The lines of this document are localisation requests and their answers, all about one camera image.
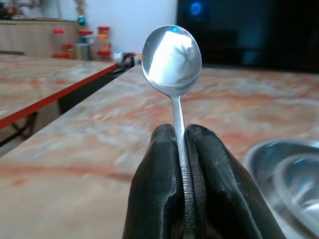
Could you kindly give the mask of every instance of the marble countertop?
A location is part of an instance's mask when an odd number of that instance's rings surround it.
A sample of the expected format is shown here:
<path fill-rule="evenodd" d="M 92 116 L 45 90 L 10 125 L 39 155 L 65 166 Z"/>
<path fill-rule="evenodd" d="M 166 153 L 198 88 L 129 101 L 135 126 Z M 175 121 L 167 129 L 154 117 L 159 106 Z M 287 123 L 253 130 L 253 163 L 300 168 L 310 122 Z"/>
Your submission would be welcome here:
<path fill-rule="evenodd" d="M 115 67 L 115 63 L 0 54 L 0 129 Z"/>
<path fill-rule="evenodd" d="M 319 75 L 204 68 L 182 98 L 185 124 L 241 160 L 276 137 L 319 139 Z M 131 178 L 168 97 L 137 66 L 0 160 L 0 238 L 120 238 Z"/>

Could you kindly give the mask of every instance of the metal spoon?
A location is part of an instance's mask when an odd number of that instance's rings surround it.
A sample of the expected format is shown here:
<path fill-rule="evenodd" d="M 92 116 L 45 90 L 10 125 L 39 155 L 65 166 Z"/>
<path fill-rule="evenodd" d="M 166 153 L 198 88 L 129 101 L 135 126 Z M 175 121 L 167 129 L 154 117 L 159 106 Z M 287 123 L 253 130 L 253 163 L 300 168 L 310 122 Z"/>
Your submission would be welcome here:
<path fill-rule="evenodd" d="M 192 35 L 185 29 L 166 25 L 155 29 L 143 49 L 142 69 L 147 81 L 170 97 L 185 199 L 184 238 L 200 238 L 194 185 L 184 139 L 184 120 L 180 98 L 197 82 L 201 55 Z"/>

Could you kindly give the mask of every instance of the television screen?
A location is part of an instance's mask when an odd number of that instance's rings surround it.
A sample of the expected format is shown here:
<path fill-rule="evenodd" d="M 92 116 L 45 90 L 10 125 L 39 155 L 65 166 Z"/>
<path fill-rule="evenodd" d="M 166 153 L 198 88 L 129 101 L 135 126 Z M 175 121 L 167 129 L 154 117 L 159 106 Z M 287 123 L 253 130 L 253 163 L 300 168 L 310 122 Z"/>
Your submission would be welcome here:
<path fill-rule="evenodd" d="M 319 0 L 179 0 L 203 64 L 319 72 Z"/>

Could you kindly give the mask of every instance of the jar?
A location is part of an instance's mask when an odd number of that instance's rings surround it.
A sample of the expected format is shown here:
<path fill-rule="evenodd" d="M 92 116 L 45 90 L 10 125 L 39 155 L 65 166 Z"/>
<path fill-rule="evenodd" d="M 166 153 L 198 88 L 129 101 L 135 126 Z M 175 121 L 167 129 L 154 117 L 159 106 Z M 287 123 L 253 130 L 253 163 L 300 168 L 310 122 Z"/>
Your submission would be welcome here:
<path fill-rule="evenodd" d="M 73 50 L 73 45 L 72 44 L 65 44 L 64 45 L 64 51 L 66 54 L 68 54 L 69 59 L 74 59 L 74 50 Z"/>
<path fill-rule="evenodd" d="M 111 61 L 112 60 L 112 54 L 110 51 L 98 51 L 98 56 L 100 58 L 100 61 Z"/>
<path fill-rule="evenodd" d="M 110 51 L 109 44 L 109 30 L 108 26 L 100 26 L 98 27 L 99 34 L 97 36 L 97 46 L 99 52 L 107 52 Z"/>
<path fill-rule="evenodd" d="M 54 29 L 52 32 L 52 54 L 65 54 L 64 45 L 66 36 L 63 29 Z"/>
<path fill-rule="evenodd" d="M 90 44 L 94 41 L 92 31 L 79 31 L 80 42 Z"/>
<path fill-rule="evenodd" d="M 89 61 L 90 60 L 90 48 L 88 43 L 76 43 L 74 44 L 74 53 L 77 60 Z"/>

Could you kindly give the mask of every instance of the blue light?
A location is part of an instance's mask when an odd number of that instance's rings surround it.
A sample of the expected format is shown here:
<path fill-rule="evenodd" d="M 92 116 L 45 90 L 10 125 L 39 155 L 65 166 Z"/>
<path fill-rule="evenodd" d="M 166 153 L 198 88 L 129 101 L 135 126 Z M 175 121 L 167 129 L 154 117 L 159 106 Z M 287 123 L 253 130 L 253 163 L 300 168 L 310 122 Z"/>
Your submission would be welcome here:
<path fill-rule="evenodd" d="M 86 24 L 86 20 L 85 20 L 85 18 L 84 18 L 83 16 L 79 16 L 79 18 L 78 18 L 78 24 L 79 24 L 80 26 L 84 26 L 84 25 Z"/>
<path fill-rule="evenodd" d="M 190 14 L 192 15 L 199 15 L 203 9 L 203 4 L 201 2 L 195 1 L 190 6 Z"/>

